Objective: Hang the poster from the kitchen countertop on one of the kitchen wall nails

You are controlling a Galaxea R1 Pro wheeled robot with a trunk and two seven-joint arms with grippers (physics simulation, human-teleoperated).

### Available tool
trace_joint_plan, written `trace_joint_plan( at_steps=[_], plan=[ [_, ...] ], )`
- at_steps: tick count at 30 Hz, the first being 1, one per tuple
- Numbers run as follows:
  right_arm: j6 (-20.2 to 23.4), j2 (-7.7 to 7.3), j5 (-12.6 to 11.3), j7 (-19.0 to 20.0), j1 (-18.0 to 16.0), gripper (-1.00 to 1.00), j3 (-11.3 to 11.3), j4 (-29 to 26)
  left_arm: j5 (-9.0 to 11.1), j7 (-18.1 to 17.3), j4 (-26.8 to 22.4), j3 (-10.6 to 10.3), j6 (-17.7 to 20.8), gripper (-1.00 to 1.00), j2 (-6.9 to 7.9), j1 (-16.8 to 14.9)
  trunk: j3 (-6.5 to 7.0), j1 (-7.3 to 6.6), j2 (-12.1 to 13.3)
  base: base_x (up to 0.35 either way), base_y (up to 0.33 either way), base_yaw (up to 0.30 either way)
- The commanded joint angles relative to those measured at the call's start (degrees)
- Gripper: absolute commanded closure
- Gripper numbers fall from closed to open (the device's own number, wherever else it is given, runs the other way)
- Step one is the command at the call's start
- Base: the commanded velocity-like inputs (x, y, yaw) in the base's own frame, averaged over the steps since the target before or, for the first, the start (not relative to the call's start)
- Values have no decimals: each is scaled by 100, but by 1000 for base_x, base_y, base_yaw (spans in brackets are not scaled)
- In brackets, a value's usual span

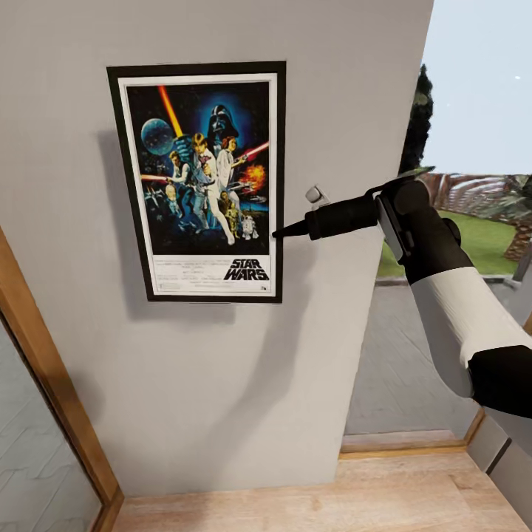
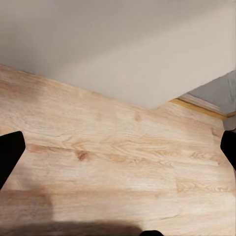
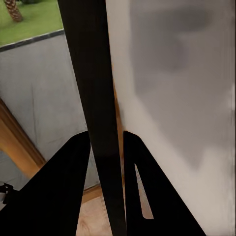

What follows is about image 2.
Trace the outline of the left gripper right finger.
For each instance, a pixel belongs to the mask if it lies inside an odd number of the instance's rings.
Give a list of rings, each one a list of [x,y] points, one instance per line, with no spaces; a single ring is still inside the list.
[[[224,131],[220,148],[236,170],[236,133],[230,130]]]

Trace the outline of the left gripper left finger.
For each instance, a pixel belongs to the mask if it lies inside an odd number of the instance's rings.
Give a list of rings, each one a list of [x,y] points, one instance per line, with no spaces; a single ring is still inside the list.
[[[25,149],[21,131],[0,136],[0,190]]]

